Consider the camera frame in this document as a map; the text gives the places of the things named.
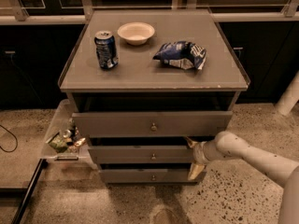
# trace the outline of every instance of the bottom drawer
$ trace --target bottom drawer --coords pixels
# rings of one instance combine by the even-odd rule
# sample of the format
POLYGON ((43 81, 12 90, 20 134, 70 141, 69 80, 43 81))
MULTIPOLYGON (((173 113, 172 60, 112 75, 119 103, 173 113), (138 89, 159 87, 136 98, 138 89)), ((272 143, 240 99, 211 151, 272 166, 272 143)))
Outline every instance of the bottom drawer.
POLYGON ((102 181, 105 183, 185 183, 196 184, 202 179, 204 172, 195 180, 188 180, 189 169, 114 169, 100 170, 102 181))

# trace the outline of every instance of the blue can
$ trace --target blue can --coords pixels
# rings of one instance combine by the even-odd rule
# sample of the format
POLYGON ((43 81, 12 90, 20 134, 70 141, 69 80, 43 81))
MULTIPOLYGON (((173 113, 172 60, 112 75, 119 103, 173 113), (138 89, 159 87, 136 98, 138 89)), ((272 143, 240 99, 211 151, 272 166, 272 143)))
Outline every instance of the blue can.
POLYGON ((119 63, 115 38, 110 31, 99 31, 95 34, 96 55, 102 69, 111 69, 119 63))

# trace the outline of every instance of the can lid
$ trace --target can lid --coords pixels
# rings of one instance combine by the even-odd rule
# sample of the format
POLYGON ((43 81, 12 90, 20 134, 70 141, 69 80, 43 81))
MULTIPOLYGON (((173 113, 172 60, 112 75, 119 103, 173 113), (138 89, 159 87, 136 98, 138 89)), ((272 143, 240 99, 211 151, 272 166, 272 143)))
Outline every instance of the can lid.
POLYGON ((95 34, 95 38, 97 39, 109 39, 112 37, 112 33, 110 31, 99 31, 95 34))

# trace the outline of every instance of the black cabinet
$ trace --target black cabinet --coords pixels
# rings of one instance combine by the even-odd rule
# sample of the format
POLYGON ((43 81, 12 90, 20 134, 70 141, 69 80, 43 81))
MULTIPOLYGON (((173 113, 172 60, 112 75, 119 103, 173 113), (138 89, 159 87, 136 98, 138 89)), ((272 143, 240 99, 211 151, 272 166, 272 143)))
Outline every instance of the black cabinet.
POLYGON ((276 102, 298 70, 299 22, 224 22, 221 28, 251 80, 238 102, 276 102))
POLYGON ((58 78, 83 25, 0 26, 0 108, 56 108, 58 78))

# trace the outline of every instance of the blue chip bag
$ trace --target blue chip bag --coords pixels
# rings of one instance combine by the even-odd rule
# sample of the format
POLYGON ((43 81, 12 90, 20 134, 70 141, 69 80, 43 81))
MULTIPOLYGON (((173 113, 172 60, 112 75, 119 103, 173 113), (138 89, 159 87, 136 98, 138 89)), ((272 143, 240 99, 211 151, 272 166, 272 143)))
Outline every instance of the blue chip bag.
POLYGON ((184 70, 202 70, 206 61, 206 49, 188 41, 165 43, 153 59, 184 70))

